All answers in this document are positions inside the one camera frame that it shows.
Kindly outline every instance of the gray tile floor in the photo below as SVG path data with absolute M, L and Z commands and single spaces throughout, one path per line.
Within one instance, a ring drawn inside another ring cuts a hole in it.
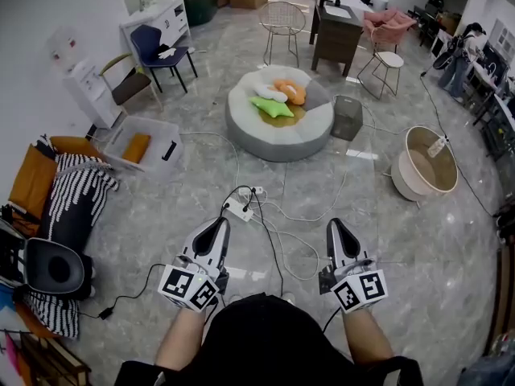
M 311 27 L 312 0 L 295 1 L 306 11 Z M 187 61 L 179 70 L 188 87 L 184 94 L 168 70 L 159 77 L 165 109 L 159 112 L 151 98 L 128 106 L 130 113 L 179 125 L 183 132 L 225 134 L 224 107 L 228 91 L 247 72 L 262 65 L 267 33 L 253 10 L 224 8 L 205 25 L 192 29 L 193 55 L 199 78 Z M 408 34 L 399 48 L 406 64 L 397 97 L 385 92 L 373 99 L 352 78 L 341 77 L 342 65 L 320 60 L 310 70 L 313 47 L 309 33 L 299 34 L 300 68 L 331 94 L 359 99 L 370 108 L 377 127 L 400 131 L 414 124 L 438 129 L 435 110 L 419 79 L 430 63 L 428 50 L 420 48 L 415 34 Z M 350 77 L 369 61 L 370 43 L 363 37 Z M 273 63 L 295 66 L 286 40 L 274 45 Z M 364 77 L 375 84 L 369 74 Z M 490 212 L 501 201 L 501 187 L 494 164 L 470 113 L 435 85 L 438 73 L 425 81 L 439 109 L 440 118 L 457 160 Z M 365 120 L 372 124 L 366 113 Z M 184 155 L 176 176 L 159 184 L 143 177 L 120 173 L 121 187 L 109 193 L 86 253 L 98 269 L 97 296 L 83 303 L 83 311 L 97 314 L 119 294 L 136 294 L 155 262 L 171 262 L 186 235 L 203 220 L 216 216 L 223 198 L 233 188 L 236 162 L 231 147 L 208 134 L 183 136 Z M 496 236 L 492 221 L 483 212 L 463 178 L 449 195 L 428 199 L 418 208 L 403 199 L 391 179 L 383 175 L 402 148 L 403 136 L 364 127 L 351 142 L 332 138 L 318 154 L 292 163 L 264 162 L 237 147 L 239 183 L 262 186 L 269 201 L 295 217 L 315 218 L 332 205 L 347 173 L 336 205 L 322 220 L 306 224 L 285 219 L 272 205 L 264 212 L 280 231 L 311 244 L 324 259 L 325 227 L 333 216 L 354 224 L 385 271 L 390 296 L 373 307 L 381 327 L 398 354 L 415 358 L 428 385 L 454 384 L 462 367 L 480 356 L 492 314 L 495 280 Z M 357 157 L 356 151 L 362 153 Z M 243 224 L 232 215 L 232 235 L 226 261 L 231 280 L 226 299 L 259 292 L 278 294 L 279 279 L 271 247 L 262 227 Z M 276 250 L 279 245 L 273 236 Z M 301 241 L 282 235 L 286 263 L 301 277 L 317 270 L 314 253 Z M 317 278 L 293 278 L 280 259 L 286 291 L 297 306 L 323 325 L 336 304 L 318 294 Z M 122 299 L 106 321 L 81 318 L 80 339 L 71 348 L 92 368 L 94 384 L 112 384 L 126 359 L 151 361 L 177 309 L 155 291 L 160 273 L 154 271 L 148 290 L 135 301 Z M 327 335 L 347 350 L 341 317 Z

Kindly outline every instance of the white storage bin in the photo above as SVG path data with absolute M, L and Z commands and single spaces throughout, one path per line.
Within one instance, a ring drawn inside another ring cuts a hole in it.
M 132 163 L 122 158 L 136 133 L 150 135 L 142 160 Z M 183 153 L 179 127 L 166 121 L 128 116 L 104 149 L 107 161 L 117 168 L 138 170 L 159 180 L 171 180 L 174 165 Z

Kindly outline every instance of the wooden desk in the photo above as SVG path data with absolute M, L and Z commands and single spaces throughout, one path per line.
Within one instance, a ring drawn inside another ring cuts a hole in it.
M 309 44 L 315 42 L 315 35 L 318 34 L 315 45 L 315 54 L 311 70 L 316 70 L 319 59 L 344 63 L 343 76 L 348 75 L 351 68 L 357 44 L 360 41 L 363 25 L 348 6 L 341 6 L 351 16 L 343 18 L 329 14 L 323 7 L 315 6 L 313 23 L 311 24 L 311 36 Z

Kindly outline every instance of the round ottoman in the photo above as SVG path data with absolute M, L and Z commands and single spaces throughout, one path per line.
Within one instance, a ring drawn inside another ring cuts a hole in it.
M 274 127 L 265 123 L 249 98 L 256 96 L 256 83 L 273 85 L 274 80 L 293 80 L 306 89 L 306 114 L 294 125 Z M 269 66 L 245 74 L 229 92 L 225 110 L 229 138 L 243 149 L 271 162 L 293 162 L 306 158 L 328 142 L 334 122 L 329 93 L 297 68 Z

